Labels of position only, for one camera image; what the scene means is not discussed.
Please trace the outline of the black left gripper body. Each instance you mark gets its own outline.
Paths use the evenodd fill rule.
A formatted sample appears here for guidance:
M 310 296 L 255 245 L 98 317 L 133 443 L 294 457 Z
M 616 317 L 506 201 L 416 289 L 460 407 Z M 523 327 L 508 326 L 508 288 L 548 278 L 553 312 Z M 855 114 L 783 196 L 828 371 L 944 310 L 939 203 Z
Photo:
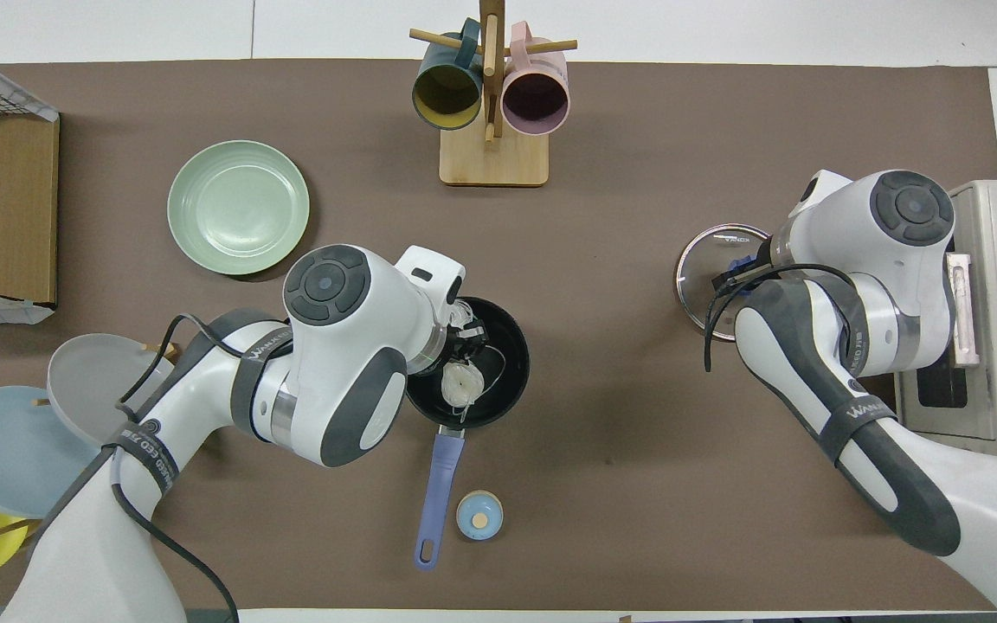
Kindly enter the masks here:
M 488 338 L 486 324 L 465 299 L 456 299 L 447 327 L 446 351 L 455 351 L 456 344 L 470 344 L 473 351 L 474 337 Z

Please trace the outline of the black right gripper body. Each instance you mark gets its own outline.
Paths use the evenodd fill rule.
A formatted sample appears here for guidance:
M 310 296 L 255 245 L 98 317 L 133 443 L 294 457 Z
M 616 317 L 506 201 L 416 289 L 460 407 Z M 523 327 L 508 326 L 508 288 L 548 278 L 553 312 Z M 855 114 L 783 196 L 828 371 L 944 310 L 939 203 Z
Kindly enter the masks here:
M 741 288 L 741 291 L 754 291 L 760 283 L 768 279 L 765 272 L 773 266 L 767 253 L 756 253 L 732 260 L 728 265 L 728 291 Z

